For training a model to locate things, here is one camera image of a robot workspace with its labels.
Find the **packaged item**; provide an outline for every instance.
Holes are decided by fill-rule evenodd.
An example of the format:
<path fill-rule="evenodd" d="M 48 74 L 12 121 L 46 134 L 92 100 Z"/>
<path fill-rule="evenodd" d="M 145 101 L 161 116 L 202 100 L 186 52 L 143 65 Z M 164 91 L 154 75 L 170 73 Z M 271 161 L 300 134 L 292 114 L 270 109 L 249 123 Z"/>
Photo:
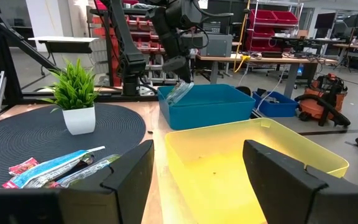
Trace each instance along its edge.
<path fill-rule="evenodd" d="M 168 105 L 173 106 L 175 103 L 178 103 L 194 86 L 194 83 L 187 83 L 183 80 L 180 80 L 171 92 L 167 96 Z"/>
<path fill-rule="evenodd" d="M 17 176 L 17 175 L 22 174 L 23 172 L 35 167 L 38 164 L 39 164 L 38 161 L 36 161 L 33 157 L 31 157 L 30 159 L 28 159 L 25 162 L 22 162 L 19 165 L 10 167 L 9 174 L 11 174 L 12 176 Z"/>
<path fill-rule="evenodd" d="M 51 188 L 54 188 L 54 187 L 67 188 L 71 184 L 75 183 L 76 181 L 85 179 L 85 178 L 89 177 L 90 175 L 96 173 L 98 170 L 102 169 L 103 167 L 110 165 L 110 163 L 114 162 L 118 158 L 120 158 L 120 155 L 117 155 L 117 154 L 113 154 L 111 156 L 105 157 L 105 158 L 101 159 L 100 161 L 98 161 L 97 163 L 95 163 L 91 166 L 88 166 L 87 168 L 79 170 L 78 172 L 75 172 L 72 175 L 68 175 L 54 183 L 51 183 L 49 185 L 49 187 L 51 187 Z"/>
<path fill-rule="evenodd" d="M 43 162 L 32 169 L 13 177 L 2 186 L 8 189 L 39 188 L 47 182 L 61 176 L 77 165 L 88 154 L 104 149 L 104 146 L 89 150 L 79 150 L 47 162 Z"/>

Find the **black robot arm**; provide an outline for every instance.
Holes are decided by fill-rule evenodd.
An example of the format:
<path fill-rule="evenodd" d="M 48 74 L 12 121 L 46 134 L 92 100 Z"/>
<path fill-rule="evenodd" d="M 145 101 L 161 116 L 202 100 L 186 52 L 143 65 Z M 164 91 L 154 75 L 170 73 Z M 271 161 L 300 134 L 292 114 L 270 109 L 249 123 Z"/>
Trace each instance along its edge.
<path fill-rule="evenodd" d="M 119 67 L 121 69 L 122 94 L 138 95 L 139 77 L 144 74 L 146 60 L 142 52 L 135 46 L 125 20 L 122 2 L 120 0 L 101 0 L 109 11 L 109 17 L 114 27 L 120 47 Z"/>
<path fill-rule="evenodd" d="M 137 86 L 138 77 L 144 74 L 145 58 L 133 43 L 121 1 L 101 0 L 101 2 L 109 9 L 111 21 L 117 27 L 115 33 L 121 48 L 120 67 L 123 69 L 124 89 L 126 85 Z M 201 13 L 209 17 L 229 17 L 232 14 L 214 15 L 204 12 L 200 9 L 197 0 L 150 0 L 150 3 L 163 6 L 148 10 L 146 15 L 152 21 L 155 32 L 168 57 L 168 60 L 163 64 L 163 69 L 167 72 L 176 73 L 180 79 L 187 83 L 191 82 L 190 49 L 199 48 L 194 44 L 194 41 L 195 39 L 200 40 L 202 36 L 199 35 L 196 38 L 192 34 L 185 37 L 183 34 L 192 27 L 198 26 L 201 22 Z"/>

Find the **shop vacuum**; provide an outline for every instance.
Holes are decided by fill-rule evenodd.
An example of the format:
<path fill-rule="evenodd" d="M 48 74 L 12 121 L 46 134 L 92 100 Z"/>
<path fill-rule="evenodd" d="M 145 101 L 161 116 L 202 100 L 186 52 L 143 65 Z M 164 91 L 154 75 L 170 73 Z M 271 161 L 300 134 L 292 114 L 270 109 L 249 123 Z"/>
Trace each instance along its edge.
<path fill-rule="evenodd" d="M 318 119 L 318 125 L 324 126 L 327 119 L 334 125 L 348 127 L 351 122 L 341 114 L 342 104 L 347 95 L 343 80 L 332 73 L 319 76 L 305 89 L 305 94 L 294 100 L 299 104 L 299 118 L 308 121 Z"/>

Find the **small blue container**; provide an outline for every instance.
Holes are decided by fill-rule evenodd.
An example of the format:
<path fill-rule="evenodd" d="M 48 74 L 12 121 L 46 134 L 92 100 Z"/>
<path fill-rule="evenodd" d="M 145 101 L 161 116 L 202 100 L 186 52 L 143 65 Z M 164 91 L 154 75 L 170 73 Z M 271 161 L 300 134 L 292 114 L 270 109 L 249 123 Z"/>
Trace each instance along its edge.
<path fill-rule="evenodd" d="M 262 98 L 256 94 L 256 92 L 252 92 L 252 97 L 255 99 L 255 108 L 257 108 Z M 295 115 L 295 109 L 298 106 L 297 102 L 289 99 L 281 93 L 277 93 L 276 91 L 272 92 L 269 97 L 276 98 L 279 103 L 269 103 L 268 101 L 264 101 L 259 107 L 259 111 L 261 113 L 273 118 L 287 118 Z"/>
<path fill-rule="evenodd" d="M 175 105 L 166 97 L 173 86 L 158 88 L 160 110 L 174 130 L 200 128 L 249 119 L 255 100 L 232 86 L 194 85 Z"/>

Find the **yellow bin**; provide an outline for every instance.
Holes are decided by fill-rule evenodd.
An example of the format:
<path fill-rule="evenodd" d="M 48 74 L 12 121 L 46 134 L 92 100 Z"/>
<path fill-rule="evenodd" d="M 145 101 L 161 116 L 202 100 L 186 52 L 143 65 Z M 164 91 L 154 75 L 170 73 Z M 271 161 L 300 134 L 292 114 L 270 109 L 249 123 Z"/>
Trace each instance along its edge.
<path fill-rule="evenodd" d="M 198 223 L 265 222 L 242 160 L 246 139 L 336 177 L 349 167 L 342 157 L 268 118 L 169 133 L 169 168 Z"/>

